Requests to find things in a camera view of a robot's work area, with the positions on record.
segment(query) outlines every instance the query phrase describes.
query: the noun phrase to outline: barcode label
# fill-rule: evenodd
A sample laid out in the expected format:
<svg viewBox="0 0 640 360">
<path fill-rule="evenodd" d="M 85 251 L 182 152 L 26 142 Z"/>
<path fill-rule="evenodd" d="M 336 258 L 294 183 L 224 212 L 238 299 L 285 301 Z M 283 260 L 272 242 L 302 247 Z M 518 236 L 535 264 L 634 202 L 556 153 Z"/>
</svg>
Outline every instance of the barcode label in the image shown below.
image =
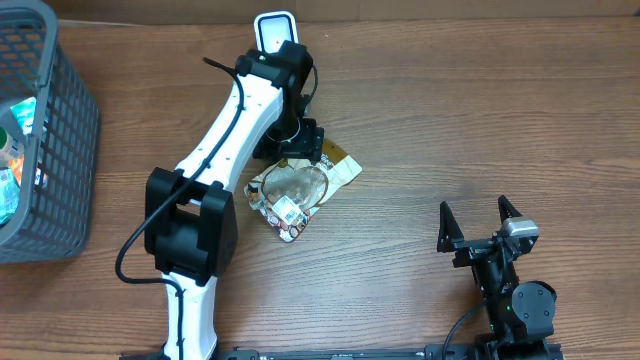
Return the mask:
<svg viewBox="0 0 640 360">
<path fill-rule="evenodd" d="M 287 195 L 281 197 L 280 200 L 273 205 L 273 212 L 287 225 L 293 224 L 302 214 L 300 207 Z"/>
</svg>

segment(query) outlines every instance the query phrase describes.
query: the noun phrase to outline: black cable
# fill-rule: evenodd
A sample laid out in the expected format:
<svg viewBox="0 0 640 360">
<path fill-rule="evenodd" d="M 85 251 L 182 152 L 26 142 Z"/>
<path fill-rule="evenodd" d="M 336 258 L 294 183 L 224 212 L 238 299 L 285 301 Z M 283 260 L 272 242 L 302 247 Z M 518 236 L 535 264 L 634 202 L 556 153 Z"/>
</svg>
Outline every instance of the black cable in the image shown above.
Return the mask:
<svg viewBox="0 0 640 360">
<path fill-rule="evenodd" d="M 311 90 L 311 95 L 309 95 L 309 100 L 307 100 L 307 103 L 305 104 L 305 107 L 309 106 L 309 104 L 311 104 L 311 100 L 313 99 L 313 95 L 316 94 L 316 90 L 318 89 L 318 69 L 316 68 L 315 65 L 311 65 L 311 68 L 313 68 L 313 77 L 314 77 L 314 84 L 313 84 L 313 90 Z"/>
<path fill-rule="evenodd" d="M 471 309 L 471 311 L 464 314 L 464 316 L 461 317 L 460 320 L 458 320 L 458 322 L 455 325 L 453 325 L 453 327 L 451 328 L 451 331 L 449 331 L 449 335 L 447 335 L 447 338 L 444 340 L 444 344 L 442 345 L 442 360 L 447 360 L 447 348 L 449 347 L 449 343 L 451 342 L 451 340 L 453 340 L 453 335 L 456 333 L 458 328 L 462 325 L 462 323 L 467 321 L 470 317 L 475 315 L 478 311 L 482 310 L 484 308 L 484 304 L 485 302 L 483 301 L 482 304 L 474 307 L 473 309 Z"/>
<path fill-rule="evenodd" d="M 138 228 L 133 232 L 133 234 L 131 234 L 129 239 L 124 243 L 124 245 L 122 246 L 122 249 L 120 249 L 120 252 L 118 253 L 118 257 L 116 258 L 116 275 L 123 282 L 127 284 L 165 284 L 165 285 L 172 286 L 173 288 L 176 289 L 176 297 L 178 297 L 178 342 L 176 345 L 178 345 L 180 360 L 184 359 L 184 349 L 182 346 L 182 343 L 184 341 L 184 339 L 182 338 L 184 291 L 182 290 L 180 285 L 173 280 L 168 280 L 163 278 L 142 278 L 142 279 L 130 278 L 122 272 L 122 261 L 124 260 L 124 256 L 129 250 L 129 248 L 131 247 L 131 245 L 133 245 L 133 243 L 142 234 L 142 232 L 147 227 L 149 227 L 149 224 L 151 224 L 159 216 L 161 212 L 165 211 L 169 206 L 172 206 L 173 204 L 175 204 L 178 198 L 180 197 L 180 195 L 182 195 L 189 188 L 189 186 L 191 186 L 191 184 L 193 184 L 196 181 L 196 179 L 202 174 L 202 172 L 204 172 L 204 170 L 207 168 L 209 163 L 211 163 L 211 160 L 213 160 L 213 157 L 216 155 L 218 150 L 220 150 L 224 142 L 227 140 L 227 138 L 233 131 L 233 128 L 236 126 L 236 123 L 240 118 L 240 114 L 242 113 L 242 110 L 244 110 L 244 90 L 242 88 L 242 83 L 240 82 L 240 79 L 236 74 L 235 69 L 224 66 L 219 62 L 211 60 L 206 57 L 202 58 L 202 60 L 206 64 L 209 64 L 211 66 L 215 66 L 219 69 L 224 70 L 227 74 L 231 75 L 233 80 L 238 85 L 239 102 L 238 102 L 236 114 L 234 115 L 233 120 L 231 120 L 229 127 L 220 138 L 220 141 L 218 141 L 218 143 L 216 144 L 216 146 L 213 147 L 209 155 L 207 155 L 207 157 L 202 161 L 202 164 L 200 164 L 200 167 L 196 170 L 196 172 L 194 172 L 193 175 L 191 175 L 191 177 L 189 177 L 189 179 L 187 179 L 187 181 L 180 188 L 178 188 L 178 190 L 176 190 L 176 192 L 174 192 L 171 196 L 169 196 L 167 200 L 165 200 L 162 203 L 162 205 L 160 205 L 148 218 L 146 218 L 142 222 L 142 224 L 140 224 L 140 226 L 138 226 Z"/>
</svg>

